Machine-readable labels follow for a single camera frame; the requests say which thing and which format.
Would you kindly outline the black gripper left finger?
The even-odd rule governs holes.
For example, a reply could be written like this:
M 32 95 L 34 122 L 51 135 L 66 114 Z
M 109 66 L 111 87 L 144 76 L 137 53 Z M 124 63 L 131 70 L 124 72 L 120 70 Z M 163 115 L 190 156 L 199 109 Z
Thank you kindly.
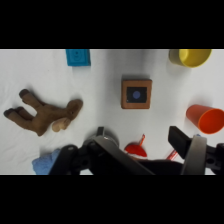
M 116 141 L 99 127 L 94 136 L 75 145 L 63 147 L 50 175 L 79 175 L 88 169 L 94 175 L 153 175 L 153 172 L 121 151 Z

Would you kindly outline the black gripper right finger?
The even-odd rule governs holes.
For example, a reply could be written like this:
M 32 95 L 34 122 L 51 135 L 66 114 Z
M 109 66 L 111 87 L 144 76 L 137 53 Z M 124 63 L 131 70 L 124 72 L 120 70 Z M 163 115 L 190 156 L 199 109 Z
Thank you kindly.
M 182 175 L 203 175 L 206 168 L 224 175 L 224 143 L 209 146 L 205 137 L 190 138 L 176 126 L 169 127 L 168 142 L 184 160 Z

